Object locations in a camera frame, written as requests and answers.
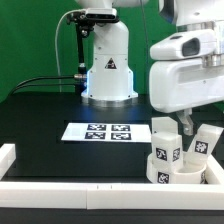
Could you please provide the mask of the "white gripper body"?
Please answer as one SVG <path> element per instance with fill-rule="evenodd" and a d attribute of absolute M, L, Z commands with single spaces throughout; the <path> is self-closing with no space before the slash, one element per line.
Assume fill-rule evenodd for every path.
<path fill-rule="evenodd" d="M 150 102 L 163 113 L 224 100 L 224 66 L 204 67 L 202 59 L 155 62 L 149 73 Z"/>

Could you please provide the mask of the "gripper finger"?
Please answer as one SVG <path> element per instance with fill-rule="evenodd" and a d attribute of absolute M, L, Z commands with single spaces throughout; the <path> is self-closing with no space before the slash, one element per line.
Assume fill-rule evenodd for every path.
<path fill-rule="evenodd" d="M 194 123 L 191 119 L 192 109 L 184 109 L 177 112 L 177 117 L 183 125 L 183 132 L 185 135 L 191 136 L 193 134 Z"/>

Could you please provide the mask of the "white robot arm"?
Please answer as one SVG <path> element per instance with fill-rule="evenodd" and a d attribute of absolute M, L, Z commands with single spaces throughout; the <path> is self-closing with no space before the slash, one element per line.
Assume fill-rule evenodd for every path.
<path fill-rule="evenodd" d="M 129 30 L 119 21 L 116 9 L 150 0 L 76 1 L 82 6 L 80 34 L 94 33 L 93 64 L 82 98 L 102 106 L 137 98 L 128 66 Z M 147 25 L 139 24 L 133 43 L 154 61 L 147 69 L 152 107 L 177 113 L 185 132 L 191 134 L 191 110 L 224 100 L 224 0 L 154 1 L 176 32 L 163 40 L 149 39 Z"/>

